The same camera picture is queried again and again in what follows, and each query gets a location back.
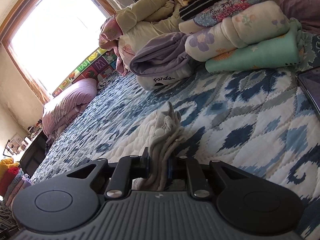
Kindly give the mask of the white quilted garment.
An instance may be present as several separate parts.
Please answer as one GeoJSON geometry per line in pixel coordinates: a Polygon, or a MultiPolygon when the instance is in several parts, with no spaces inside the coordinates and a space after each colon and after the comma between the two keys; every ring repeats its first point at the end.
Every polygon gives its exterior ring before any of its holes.
{"type": "Polygon", "coordinates": [[[129,155],[142,155],[148,150],[151,174],[146,179],[133,180],[134,190],[162,191],[167,182],[168,160],[173,151],[184,141],[181,115],[167,101],[161,108],[149,114],[129,135],[122,137],[111,150],[93,159],[105,158],[110,163],[129,155]]]}

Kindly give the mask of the blue white patterned quilt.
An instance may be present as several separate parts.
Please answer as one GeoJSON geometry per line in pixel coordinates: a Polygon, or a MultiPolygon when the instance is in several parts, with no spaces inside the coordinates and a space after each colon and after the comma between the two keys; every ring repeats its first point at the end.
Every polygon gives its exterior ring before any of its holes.
{"type": "Polygon", "coordinates": [[[176,155],[221,160],[294,191],[304,204],[297,233],[319,239],[319,120],[296,72],[319,66],[319,36],[306,34],[298,67],[210,74],[205,69],[154,91],[133,74],[112,74],[56,139],[34,172],[38,183],[103,157],[153,111],[171,102],[185,140],[176,155]]]}

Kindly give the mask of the folded pink duvet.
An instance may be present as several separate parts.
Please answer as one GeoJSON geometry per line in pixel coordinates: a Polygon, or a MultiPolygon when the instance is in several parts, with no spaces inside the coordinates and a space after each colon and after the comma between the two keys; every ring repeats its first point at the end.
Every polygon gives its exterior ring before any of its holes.
{"type": "Polygon", "coordinates": [[[46,136],[62,132],[97,95],[97,81],[82,79],[44,105],[42,128],[46,136]]]}

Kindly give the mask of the dark bedside table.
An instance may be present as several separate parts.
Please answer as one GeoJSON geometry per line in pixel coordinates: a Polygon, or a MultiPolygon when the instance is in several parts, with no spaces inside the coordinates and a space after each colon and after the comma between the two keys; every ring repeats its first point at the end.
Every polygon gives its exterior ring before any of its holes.
{"type": "Polygon", "coordinates": [[[29,144],[25,149],[25,152],[20,159],[20,167],[23,172],[28,174],[30,177],[46,157],[45,151],[47,139],[48,138],[43,131],[38,133],[32,140],[31,144],[29,144]]]}

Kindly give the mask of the folded white lilac garment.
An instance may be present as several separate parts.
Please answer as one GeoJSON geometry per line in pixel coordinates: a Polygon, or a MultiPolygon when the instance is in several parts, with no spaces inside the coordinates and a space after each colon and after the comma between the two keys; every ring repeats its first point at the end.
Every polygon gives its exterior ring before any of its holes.
{"type": "Polygon", "coordinates": [[[10,207],[11,203],[14,200],[14,198],[16,197],[16,195],[20,191],[25,189],[26,187],[29,187],[29,186],[31,186],[33,184],[34,183],[32,182],[32,180],[30,178],[22,177],[22,179],[17,183],[17,185],[14,187],[14,189],[11,192],[11,194],[9,195],[9,198],[8,198],[8,200],[6,202],[6,206],[10,207]]]}

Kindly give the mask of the colourful alphabet foam mat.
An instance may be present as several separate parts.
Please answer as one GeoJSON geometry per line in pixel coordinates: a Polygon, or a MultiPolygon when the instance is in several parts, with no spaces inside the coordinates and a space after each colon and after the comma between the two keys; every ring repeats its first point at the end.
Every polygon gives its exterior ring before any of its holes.
{"type": "Polygon", "coordinates": [[[66,88],[82,79],[95,79],[100,82],[116,70],[117,56],[113,50],[98,48],[84,59],[63,82],[53,91],[55,98],[66,88]]]}

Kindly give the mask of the white purple panda garment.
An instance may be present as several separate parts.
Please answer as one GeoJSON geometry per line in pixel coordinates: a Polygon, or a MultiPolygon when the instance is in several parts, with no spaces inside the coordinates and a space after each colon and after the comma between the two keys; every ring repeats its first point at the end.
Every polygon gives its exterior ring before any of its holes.
{"type": "Polygon", "coordinates": [[[194,73],[194,60],[185,51],[187,35],[181,32],[151,39],[130,62],[129,68],[145,90],[156,90],[194,73]]]}

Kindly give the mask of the folded blue denim garment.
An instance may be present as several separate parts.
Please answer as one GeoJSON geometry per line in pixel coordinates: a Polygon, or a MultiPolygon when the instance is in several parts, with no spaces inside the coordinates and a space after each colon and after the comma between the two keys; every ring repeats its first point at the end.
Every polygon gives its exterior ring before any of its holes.
{"type": "Polygon", "coordinates": [[[10,194],[12,193],[13,189],[15,188],[15,186],[21,181],[23,175],[24,175],[24,172],[20,168],[17,175],[15,176],[15,178],[12,180],[12,182],[8,186],[8,188],[5,192],[5,195],[3,197],[3,202],[6,202],[8,200],[8,198],[9,198],[10,194]]]}

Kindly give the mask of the folded red garment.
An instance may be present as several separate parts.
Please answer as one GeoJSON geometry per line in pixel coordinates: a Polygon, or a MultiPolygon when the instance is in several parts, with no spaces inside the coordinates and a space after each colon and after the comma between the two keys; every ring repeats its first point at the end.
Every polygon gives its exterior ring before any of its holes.
{"type": "Polygon", "coordinates": [[[11,184],[12,180],[16,177],[19,170],[19,167],[11,167],[5,172],[0,183],[0,194],[2,197],[4,197],[9,185],[11,184]]]}

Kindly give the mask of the folded pink patterned garment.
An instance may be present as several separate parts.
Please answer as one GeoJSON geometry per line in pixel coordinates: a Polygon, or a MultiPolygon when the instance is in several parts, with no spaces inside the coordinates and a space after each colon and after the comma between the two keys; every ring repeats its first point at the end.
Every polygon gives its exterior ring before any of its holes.
{"type": "Polygon", "coordinates": [[[12,200],[15,198],[16,194],[25,188],[25,186],[27,185],[27,183],[29,182],[28,178],[22,177],[21,181],[15,186],[15,188],[13,189],[12,193],[10,194],[8,200],[6,201],[6,206],[9,207],[9,205],[11,204],[12,200]]]}

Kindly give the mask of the folded yellow garment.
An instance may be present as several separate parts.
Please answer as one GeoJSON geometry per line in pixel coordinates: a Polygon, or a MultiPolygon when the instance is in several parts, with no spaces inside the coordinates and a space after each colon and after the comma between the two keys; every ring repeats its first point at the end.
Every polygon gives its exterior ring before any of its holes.
{"type": "Polygon", "coordinates": [[[10,176],[16,175],[18,173],[19,162],[14,161],[12,157],[4,158],[1,160],[1,174],[0,177],[3,179],[3,177],[6,176],[6,173],[9,173],[10,176]]]}

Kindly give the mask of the folded sequin floral garment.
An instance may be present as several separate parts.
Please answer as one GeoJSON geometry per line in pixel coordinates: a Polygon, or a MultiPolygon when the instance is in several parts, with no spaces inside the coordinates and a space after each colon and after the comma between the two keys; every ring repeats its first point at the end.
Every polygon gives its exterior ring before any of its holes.
{"type": "Polygon", "coordinates": [[[182,20],[178,27],[185,34],[193,34],[204,28],[213,27],[222,22],[224,18],[232,17],[252,5],[265,1],[279,3],[279,0],[221,0],[193,18],[187,21],[182,20]]]}

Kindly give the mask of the cream pink padded jacket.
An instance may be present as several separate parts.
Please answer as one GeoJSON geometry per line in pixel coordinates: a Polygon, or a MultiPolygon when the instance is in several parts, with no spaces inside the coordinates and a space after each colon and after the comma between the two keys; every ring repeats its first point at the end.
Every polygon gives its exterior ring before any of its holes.
{"type": "Polygon", "coordinates": [[[113,50],[116,71],[125,76],[136,52],[151,39],[178,32],[180,0],[139,0],[118,10],[101,26],[99,47],[113,50]]]}

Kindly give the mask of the folded mint green garment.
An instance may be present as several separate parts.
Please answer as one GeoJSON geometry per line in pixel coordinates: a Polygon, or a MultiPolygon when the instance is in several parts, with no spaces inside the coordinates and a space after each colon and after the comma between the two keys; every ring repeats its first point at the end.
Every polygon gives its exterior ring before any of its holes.
{"type": "Polygon", "coordinates": [[[270,40],[223,53],[208,60],[210,73],[295,66],[303,61],[305,34],[301,23],[290,19],[289,31],[270,40]]]}

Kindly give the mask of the rolled cream floral garment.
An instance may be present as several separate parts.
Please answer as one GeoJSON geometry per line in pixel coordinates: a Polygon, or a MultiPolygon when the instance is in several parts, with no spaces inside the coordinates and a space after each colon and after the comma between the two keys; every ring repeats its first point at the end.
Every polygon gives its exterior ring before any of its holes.
{"type": "Polygon", "coordinates": [[[196,61],[205,62],[223,53],[283,35],[289,28],[289,20],[277,3],[266,1],[188,36],[185,51],[196,61]]]}

